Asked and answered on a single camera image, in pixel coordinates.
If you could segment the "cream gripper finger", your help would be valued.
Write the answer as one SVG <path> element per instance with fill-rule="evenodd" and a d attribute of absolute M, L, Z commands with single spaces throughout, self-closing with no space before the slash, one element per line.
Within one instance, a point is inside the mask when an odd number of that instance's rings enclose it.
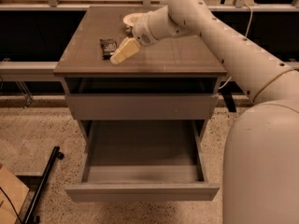
<path fill-rule="evenodd" d="M 123 47 L 125 44 L 126 44 L 126 42 L 129 40 L 129 37 L 125 37 L 123 40 L 122 40 L 122 42 L 120 43 L 120 48 L 121 47 Z"/>
<path fill-rule="evenodd" d="M 140 51 L 141 45 L 135 38 L 129 38 L 123 47 L 118 47 L 114 54 L 111 56 L 110 61 L 113 64 L 122 63 L 127 58 L 135 55 Z"/>

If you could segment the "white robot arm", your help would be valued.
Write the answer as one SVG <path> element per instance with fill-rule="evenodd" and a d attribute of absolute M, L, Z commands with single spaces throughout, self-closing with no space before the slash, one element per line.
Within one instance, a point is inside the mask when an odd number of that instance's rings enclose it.
<path fill-rule="evenodd" d="M 298 71 L 217 19 L 203 0 L 169 0 L 139 17 L 110 60 L 187 33 L 202 39 L 253 104 L 226 139 L 223 224 L 299 224 Z"/>

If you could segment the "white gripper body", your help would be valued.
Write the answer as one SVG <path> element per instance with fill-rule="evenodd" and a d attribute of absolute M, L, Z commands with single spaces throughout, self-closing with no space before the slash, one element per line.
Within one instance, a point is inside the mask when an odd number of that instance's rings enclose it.
<path fill-rule="evenodd" d="M 138 17 L 133 26 L 132 34 L 141 46 L 152 46 L 158 42 L 150 30 L 149 13 L 144 13 Z"/>

